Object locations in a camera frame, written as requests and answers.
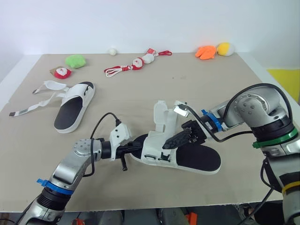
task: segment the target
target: black rubber pad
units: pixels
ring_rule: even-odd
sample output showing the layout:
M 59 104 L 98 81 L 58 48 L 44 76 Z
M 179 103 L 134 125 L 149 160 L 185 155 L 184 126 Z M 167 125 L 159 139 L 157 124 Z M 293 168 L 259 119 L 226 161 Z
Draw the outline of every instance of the black rubber pad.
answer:
M 139 136 L 135 141 L 143 143 L 147 136 L 148 134 Z M 132 155 L 141 159 L 142 150 Z M 176 161 L 180 166 L 208 172 L 215 171 L 221 166 L 221 157 L 214 149 L 193 143 L 187 143 L 177 149 Z
M 87 84 L 87 89 L 90 86 L 94 88 L 94 85 L 91 82 L 82 82 L 80 84 Z M 71 100 L 68 100 L 64 105 L 60 107 L 60 110 L 55 118 L 54 127 L 58 130 L 64 130 L 72 126 L 81 109 L 83 107 L 83 99 L 81 97 L 75 97 Z
M 141 136 L 137 137 L 134 141 L 135 142 L 139 142 L 139 143 L 141 143 L 141 145 L 143 145 L 147 136 L 148 136 L 148 134 L 141 135 Z M 140 150 L 140 151 L 134 151 L 132 153 L 132 155 L 134 157 L 138 158 L 138 159 L 141 159 L 141 157 L 142 157 L 142 150 Z

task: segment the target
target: green plush toy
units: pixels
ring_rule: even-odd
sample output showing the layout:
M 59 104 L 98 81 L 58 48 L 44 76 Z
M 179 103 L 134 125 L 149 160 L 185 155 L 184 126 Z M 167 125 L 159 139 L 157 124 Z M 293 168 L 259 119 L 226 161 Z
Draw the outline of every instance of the green plush toy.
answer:
M 86 64 L 82 55 L 70 55 L 66 58 L 65 63 L 71 68 L 80 68 Z

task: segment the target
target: white slide sandal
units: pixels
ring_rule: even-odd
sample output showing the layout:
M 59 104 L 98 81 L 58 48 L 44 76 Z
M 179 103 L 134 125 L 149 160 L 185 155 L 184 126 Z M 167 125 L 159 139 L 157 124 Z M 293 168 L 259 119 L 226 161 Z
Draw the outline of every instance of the white slide sandal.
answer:
M 174 136 L 178 126 L 177 113 L 168 109 L 165 101 L 158 101 L 154 105 L 154 122 L 155 131 L 135 139 L 143 143 L 141 151 L 131 153 L 135 160 L 204 175 L 216 174 L 220 170 L 221 157 L 210 147 L 189 142 L 175 149 L 163 149 L 166 140 Z
M 33 94 L 40 92 L 43 86 L 50 90 L 63 90 L 65 93 L 57 94 L 55 92 L 48 100 L 41 101 L 38 104 L 28 107 L 27 109 L 11 112 L 9 116 L 16 117 L 23 115 L 35 110 L 39 106 L 46 106 L 55 97 L 60 97 L 62 98 L 62 102 L 54 122 L 54 127 L 59 133 L 62 134 L 70 133 L 76 130 L 86 108 L 95 94 L 94 85 L 91 82 L 82 82 L 74 85 L 71 88 L 68 88 L 67 85 L 63 83 L 45 81 L 41 87 L 33 91 Z

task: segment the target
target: orange plush toy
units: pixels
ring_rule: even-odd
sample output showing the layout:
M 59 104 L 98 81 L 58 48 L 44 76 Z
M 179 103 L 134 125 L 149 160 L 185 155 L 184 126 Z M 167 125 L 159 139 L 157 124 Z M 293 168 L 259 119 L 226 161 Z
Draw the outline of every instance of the orange plush toy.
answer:
M 215 46 L 207 45 L 200 47 L 196 52 L 195 56 L 200 57 L 201 60 L 209 60 L 215 57 L 217 49 Z

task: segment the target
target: white wall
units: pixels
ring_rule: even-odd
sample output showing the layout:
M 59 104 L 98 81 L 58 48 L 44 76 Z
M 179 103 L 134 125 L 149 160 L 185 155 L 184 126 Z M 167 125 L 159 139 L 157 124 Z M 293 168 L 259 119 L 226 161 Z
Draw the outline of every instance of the white wall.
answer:
M 0 82 L 23 56 L 20 49 L 1 36 L 0 32 Z
M 0 2 L 0 32 L 24 54 L 192 52 L 229 41 L 264 67 L 300 68 L 299 0 Z

